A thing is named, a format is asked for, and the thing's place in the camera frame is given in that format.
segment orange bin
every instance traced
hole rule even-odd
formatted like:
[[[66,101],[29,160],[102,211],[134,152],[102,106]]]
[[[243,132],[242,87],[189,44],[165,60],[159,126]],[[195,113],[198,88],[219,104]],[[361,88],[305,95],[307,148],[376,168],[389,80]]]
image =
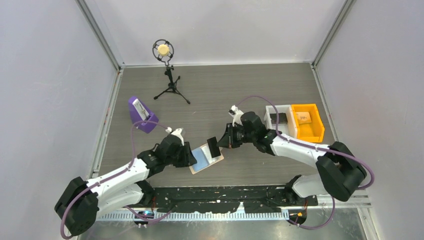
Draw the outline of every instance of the orange bin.
[[[321,143],[324,138],[324,125],[320,118],[320,113],[316,104],[292,104],[294,122],[297,127],[297,139],[311,142]],[[308,112],[310,115],[310,123],[299,124],[296,112]]]

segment enclosure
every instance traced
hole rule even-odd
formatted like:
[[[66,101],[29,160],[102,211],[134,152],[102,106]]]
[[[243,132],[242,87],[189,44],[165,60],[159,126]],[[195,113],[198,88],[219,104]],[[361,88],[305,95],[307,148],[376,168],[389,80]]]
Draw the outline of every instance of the enclosure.
[[[230,212],[184,211],[181,205],[155,225],[137,225],[139,218],[122,205],[74,238],[420,239],[423,9],[418,0],[3,3],[0,238],[62,239],[54,208],[70,181],[103,176],[134,159],[131,97],[159,124],[183,128],[194,150],[209,138],[219,140],[233,121],[231,107],[256,95],[285,113],[280,129],[292,139],[346,144],[373,170],[373,185],[336,200],[334,212],[330,194],[312,194],[305,204],[284,199],[277,210],[261,204],[258,209],[272,210],[248,211],[242,199]],[[174,70],[153,55],[158,39],[172,44]],[[172,90],[164,71],[174,81],[181,76],[178,91],[189,104],[178,94],[155,97],[167,86]],[[254,112],[268,129],[280,125],[263,99],[237,107]],[[311,122],[302,125],[297,113],[304,112]],[[144,131],[133,131],[136,154],[169,134],[160,126]],[[249,199],[268,197],[268,188],[284,189],[297,175],[317,174],[314,165],[258,149],[224,147],[223,159],[201,171],[166,166],[147,182],[156,193],[218,187],[219,194],[229,187]],[[362,184],[370,179],[368,171]],[[227,200],[211,203],[220,199]],[[165,203],[154,203],[131,206],[164,216],[159,209]],[[406,206],[415,211],[399,221]],[[303,229],[288,221],[297,222],[298,213],[307,216],[301,226],[330,220]]]

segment tripod stand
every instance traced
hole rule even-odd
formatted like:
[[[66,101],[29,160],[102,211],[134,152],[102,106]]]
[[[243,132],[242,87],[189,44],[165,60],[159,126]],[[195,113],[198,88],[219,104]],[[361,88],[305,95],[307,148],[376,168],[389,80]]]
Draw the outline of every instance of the tripod stand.
[[[165,75],[168,76],[169,78],[169,83],[168,83],[168,88],[165,89],[163,92],[161,92],[159,95],[155,96],[153,99],[156,100],[158,99],[162,94],[164,93],[172,93],[172,94],[178,94],[180,95],[188,104],[190,104],[190,101],[187,100],[186,97],[184,97],[180,91],[178,91],[177,89],[177,83],[178,80],[180,80],[180,76],[178,76],[178,78],[176,79],[176,81],[173,81],[173,77],[172,77],[172,70],[174,70],[174,66],[166,66],[166,71],[165,71]]]

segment floor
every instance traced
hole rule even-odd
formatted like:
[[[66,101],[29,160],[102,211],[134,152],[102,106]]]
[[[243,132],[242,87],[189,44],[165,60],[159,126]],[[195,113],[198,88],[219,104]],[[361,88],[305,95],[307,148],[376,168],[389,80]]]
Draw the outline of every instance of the floor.
[[[317,226],[326,221],[331,210],[308,209],[306,226]],[[80,240],[311,240],[367,239],[355,208],[340,208],[332,221],[321,229],[297,228],[284,220],[234,220],[234,221],[161,221],[147,228],[137,228],[131,221],[97,221]]]
[[[324,144],[334,142],[328,118],[308,63],[178,66],[174,78],[181,75],[178,89],[191,101],[176,94],[153,97],[168,87],[165,67],[126,68],[118,92],[107,137],[100,174],[105,174],[132,158],[128,99],[137,96],[159,118],[172,128],[184,128],[184,140],[191,149],[206,143],[206,139],[224,134],[232,118],[229,108],[249,95],[268,97],[275,105],[315,103],[325,127]],[[240,105],[244,112],[254,111],[263,118],[265,101],[255,98]],[[156,127],[147,134],[134,134],[136,153],[151,149],[166,136]],[[316,170],[285,157],[261,153],[251,144],[237,149],[223,149],[224,160],[197,173],[189,168],[167,166],[148,181],[154,187],[230,186],[285,184],[295,175],[310,175]]]

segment black base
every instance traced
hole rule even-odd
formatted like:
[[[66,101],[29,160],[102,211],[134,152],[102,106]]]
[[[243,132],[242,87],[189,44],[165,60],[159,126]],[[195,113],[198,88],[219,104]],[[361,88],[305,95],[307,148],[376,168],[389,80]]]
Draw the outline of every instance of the black base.
[[[329,148],[353,156],[349,148],[342,142],[335,141]],[[342,202],[349,200],[367,177],[367,172],[361,164],[330,152],[319,156],[315,164],[325,190]]]
[[[177,82],[178,82],[178,80],[180,80],[180,78],[181,77],[178,76],[178,78],[176,79],[175,82],[168,83],[168,88],[165,89],[163,92],[161,92],[159,95],[155,96],[153,99],[154,100],[158,99],[164,93],[171,93],[171,94],[180,95],[188,104],[190,104],[190,101],[187,100],[187,98],[184,95],[182,95],[181,92],[178,91],[178,89],[177,89]]]
[[[176,213],[214,214],[235,212],[243,202],[246,213],[278,213],[279,207],[317,206],[316,197],[298,198],[289,201],[287,190],[282,186],[219,186],[219,187],[156,187],[154,188],[155,207],[166,213],[170,209]],[[151,208],[152,204],[136,204],[135,208]]]
[[[62,196],[54,206],[54,211],[63,218],[69,203],[78,194],[87,188],[87,182],[81,177],[71,180],[63,192]],[[66,216],[65,225],[72,236],[78,236],[87,231],[96,221],[98,208],[98,194],[91,190],[82,195],[78,201],[70,208]]]

